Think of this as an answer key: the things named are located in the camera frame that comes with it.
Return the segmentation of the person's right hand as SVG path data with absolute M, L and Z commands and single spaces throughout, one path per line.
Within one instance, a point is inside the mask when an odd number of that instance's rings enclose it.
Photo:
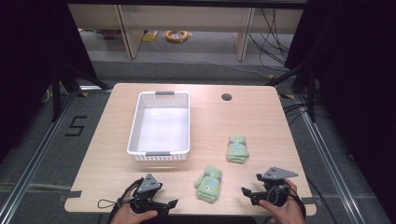
M 297 187 L 289 179 L 285 182 L 290 188 L 290 196 L 283 206 L 278 207 L 267 201 L 260 201 L 260 206 L 273 214 L 270 217 L 271 224 L 305 224 L 301 207 L 293 199 L 297 195 Z

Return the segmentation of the person's left hand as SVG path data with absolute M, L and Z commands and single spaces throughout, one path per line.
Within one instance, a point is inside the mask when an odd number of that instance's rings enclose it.
M 132 210 L 129 204 L 123 204 L 113 215 L 109 224 L 141 224 L 156 216 L 158 216 L 158 212 L 155 210 L 137 214 Z

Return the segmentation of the aluminium floor rail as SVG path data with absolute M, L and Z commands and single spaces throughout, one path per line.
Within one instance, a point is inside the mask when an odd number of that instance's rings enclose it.
M 29 188 L 31 180 L 35 176 L 41 162 L 49 151 L 50 144 L 63 123 L 64 116 L 77 95 L 68 93 L 64 97 L 61 109 L 55 118 L 51 119 L 48 129 L 40 139 L 39 145 L 35 148 L 29 162 L 23 169 L 18 181 L 10 186 L 10 191 L 4 203 L 0 207 L 0 224 L 8 224 L 18 209 L 25 192 Z
M 343 204 L 346 213 L 352 224 L 366 224 L 365 219 L 354 199 L 349 187 L 347 186 L 341 172 L 339 171 L 330 150 L 328 149 L 317 124 L 312 120 L 312 116 L 308 112 L 303 113 L 304 123 L 310 132 L 311 137 L 316 145 L 318 154 L 321 157 L 329 177 L 336 189 L 336 192 Z

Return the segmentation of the green mitten with face print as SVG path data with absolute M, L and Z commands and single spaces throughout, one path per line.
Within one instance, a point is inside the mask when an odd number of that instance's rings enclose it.
M 215 202 L 219 197 L 222 171 L 212 165 L 206 166 L 203 173 L 195 180 L 196 196 L 207 203 Z
M 227 161 L 242 164 L 248 157 L 246 137 L 243 135 L 231 135 L 226 154 Z

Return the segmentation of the beige wooden shelf unit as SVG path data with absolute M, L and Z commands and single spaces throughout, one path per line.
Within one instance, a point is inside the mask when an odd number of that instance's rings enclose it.
M 250 33 L 293 35 L 300 9 L 258 7 L 156 7 L 70 4 L 78 28 L 119 30 L 130 59 L 136 57 L 145 31 L 201 31 L 232 33 L 237 59 L 243 61 Z

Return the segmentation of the black curtain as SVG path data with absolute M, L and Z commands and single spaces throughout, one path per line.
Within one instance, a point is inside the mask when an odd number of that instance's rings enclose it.
M 344 0 L 320 50 L 320 95 L 396 223 L 396 0 Z
M 0 162 L 21 140 L 54 77 L 96 74 L 64 0 L 0 0 Z

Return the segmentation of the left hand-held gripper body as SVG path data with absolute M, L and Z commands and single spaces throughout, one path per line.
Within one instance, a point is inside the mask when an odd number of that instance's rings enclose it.
M 132 209 L 137 214 L 145 213 L 160 207 L 160 203 L 153 200 L 155 194 L 162 188 L 152 174 L 147 174 L 133 192 Z

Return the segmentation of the black metal stand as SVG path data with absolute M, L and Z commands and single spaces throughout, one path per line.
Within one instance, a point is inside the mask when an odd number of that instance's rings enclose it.
M 51 87 L 52 87 L 52 101 L 53 101 L 53 117 L 55 121 L 61 116 L 63 112 L 63 105 L 61 102 L 61 84 L 64 85 L 66 90 L 71 93 L 81 91 L 76 78 L 81 77 L 92 84 L 95 84 L 102 90 L 110 90 L 111 86 L 99 80 L 94 71 L 90 73 L 85 72 L 71 64 L 56 63 L 52 69 Z
M 315 122 L 314 101 L 315 101 L 315 76 L 308 63 L 297 65 L 284 75 L 271 80 L 267 86 L 275 86 L 290 77 L 295 77 L 290 89 L 293 93 L 307 92 L 307 113 L 312 122 Z

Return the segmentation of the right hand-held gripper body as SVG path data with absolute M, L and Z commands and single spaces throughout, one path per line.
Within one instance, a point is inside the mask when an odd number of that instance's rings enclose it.
M 295 177 L 298 174 L 278 167 L 270 167 L 265 173 L 256 174 L 265 188 L 266 201 L 275 206 L 282 206 L 288 198 L 289 186 L 286 178 Z

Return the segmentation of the yellow bag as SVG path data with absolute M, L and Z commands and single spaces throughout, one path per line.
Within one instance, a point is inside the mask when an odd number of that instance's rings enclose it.
M 158 31 L 146 31 L 142 37 L 144 42 L 154 42 L 158 36 Z

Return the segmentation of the white plastic basket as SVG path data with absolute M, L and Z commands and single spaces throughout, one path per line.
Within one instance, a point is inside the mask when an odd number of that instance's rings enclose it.
M 190 152 L 190 94 L 142 91 L 138 95 L 127 153 L 138 162 L 186 161 Z

